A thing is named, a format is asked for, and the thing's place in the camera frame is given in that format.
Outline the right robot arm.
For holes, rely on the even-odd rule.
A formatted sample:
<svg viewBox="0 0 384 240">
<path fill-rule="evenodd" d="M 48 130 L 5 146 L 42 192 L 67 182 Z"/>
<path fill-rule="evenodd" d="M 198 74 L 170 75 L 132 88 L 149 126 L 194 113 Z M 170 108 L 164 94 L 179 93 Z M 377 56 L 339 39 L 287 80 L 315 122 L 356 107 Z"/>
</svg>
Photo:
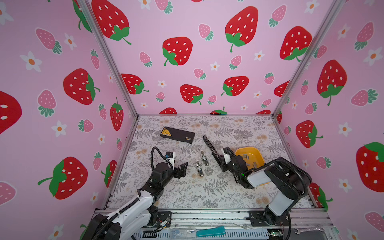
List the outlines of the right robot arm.
<svg viewBox="0 0 384 240">
<path fill-rule="evenodd" d="M 308 195 L 308 187 L 312 183 L 311 176 L 286 159 L 279 157 L 259 168 L 248 169 L 245 160 L 228 147 L 219 155 L 213 150 L 223 172 L 230 171 L 236 183 L 245 189 L 254 189 L 269 182 L 278 188 L 278 193 L 264 210 L 262 220 L 268 225 L 278 224 L 297 202 Z"/>
</svg>

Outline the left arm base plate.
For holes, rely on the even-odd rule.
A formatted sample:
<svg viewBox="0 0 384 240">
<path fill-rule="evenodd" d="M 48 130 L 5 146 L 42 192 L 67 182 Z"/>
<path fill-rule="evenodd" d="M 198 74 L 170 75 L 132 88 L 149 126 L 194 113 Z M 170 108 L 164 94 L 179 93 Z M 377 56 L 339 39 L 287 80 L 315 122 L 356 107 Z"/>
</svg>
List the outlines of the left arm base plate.
<svg viewBox="0 0 384 240">
<path fill-rule="evenodd" d="M 162 223 L 167 222 L 165 226 L 168 228 L 171 226 L 172 212 L 160 211 L 152 213 L 150 216 L 150 221 L 146 225 L 148 228 L 157 228 Z"/>
</svg>

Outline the black stapler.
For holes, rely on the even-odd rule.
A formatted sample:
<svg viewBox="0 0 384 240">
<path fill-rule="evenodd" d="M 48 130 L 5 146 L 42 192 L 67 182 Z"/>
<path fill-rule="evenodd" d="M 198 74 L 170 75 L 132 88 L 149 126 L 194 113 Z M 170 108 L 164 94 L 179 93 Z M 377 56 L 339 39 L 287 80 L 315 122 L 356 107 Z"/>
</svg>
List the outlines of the black stapler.
<svg viewBox="0 0 384 240">
<path fill-rule="evenodd" d="M 212 143 L 209 141 L 207 136 L 203 136 L 203 140 L 206 143 L 206 145 L 208 146 L 208 148 L 210 149 L 210 151 L 212 152 L 213 157 L 215 158 L 216 162 L 219 165 L 219 159 L 224 159 L 224 156 L 219 155 L 219 153 L 216 151 L 216 149 L 214 148 Z"/>
</svg>

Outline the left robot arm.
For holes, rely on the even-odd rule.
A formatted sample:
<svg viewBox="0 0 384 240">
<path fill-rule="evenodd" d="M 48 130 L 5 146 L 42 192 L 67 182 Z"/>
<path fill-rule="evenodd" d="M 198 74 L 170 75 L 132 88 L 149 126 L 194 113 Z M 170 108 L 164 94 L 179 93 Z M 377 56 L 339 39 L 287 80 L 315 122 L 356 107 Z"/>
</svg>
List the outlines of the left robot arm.
<svg viewBox="0 0 384 240">
<path fill-rule="evenodd" d="M 161 155 L 163 161 L 154 165 L 151 160 L 152 173 L 146 183 L 137 190 L 137 196 L 123 207 L 107 215 L 97 214 L 88 224 L 83 240 L 128 240 L 143 227 L 157 228 L 153 233 L 164 229 L 167 220 L 158 221 L 159 209 L 155 203 L 164 193 L 165 186 L 174 178 L 187 175 L 189 163 L 175 167 L 175 152 Z"/>
</svg>

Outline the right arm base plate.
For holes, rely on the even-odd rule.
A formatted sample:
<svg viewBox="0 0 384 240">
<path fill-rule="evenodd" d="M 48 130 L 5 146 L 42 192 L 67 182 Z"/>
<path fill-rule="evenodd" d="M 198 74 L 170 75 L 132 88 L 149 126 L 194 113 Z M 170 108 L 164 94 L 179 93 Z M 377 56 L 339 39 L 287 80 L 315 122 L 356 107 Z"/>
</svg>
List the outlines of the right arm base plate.
<svg viewBox="0 0 384 240">
<path fill-rule="evenodd" d="M 292 225 L 289 212 L 281 216 L 275 216 L 272 212 L 249 211 L 247 220 L 251 222 L 252 227 L 289 227 Z"/>
</svg>

